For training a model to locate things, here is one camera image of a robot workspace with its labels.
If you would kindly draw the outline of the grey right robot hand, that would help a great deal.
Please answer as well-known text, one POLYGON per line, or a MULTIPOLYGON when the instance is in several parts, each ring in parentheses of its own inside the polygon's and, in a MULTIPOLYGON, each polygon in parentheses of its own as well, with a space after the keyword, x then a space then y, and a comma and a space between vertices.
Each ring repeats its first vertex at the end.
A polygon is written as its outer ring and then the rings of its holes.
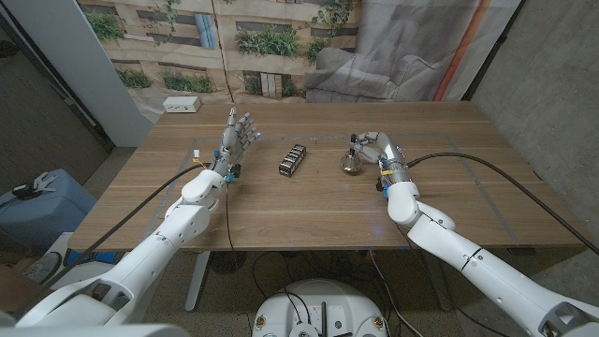
POLYGON ((395 141, 384 132, 366 132, 353 134, 350 149, 358 153, 368 163, 380 168, 380 179, 383 189, 388 190, 398 185, 409 196, 417 198, 419 192, 412 182, 404 154, 395 141))

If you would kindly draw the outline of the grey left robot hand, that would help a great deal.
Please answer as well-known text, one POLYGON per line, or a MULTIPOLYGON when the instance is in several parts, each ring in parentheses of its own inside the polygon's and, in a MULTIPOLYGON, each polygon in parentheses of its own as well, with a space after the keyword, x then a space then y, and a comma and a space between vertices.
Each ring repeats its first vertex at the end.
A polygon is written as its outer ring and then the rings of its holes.
POLYGON ((254 119, 250 112, 237 119, 236 108, 230 109, 218 153, 210 165, 212 171, 224 176, 228 182, 240 177, 243 153, 255 140, 260 138, 260 133, 253 123, 254 119))

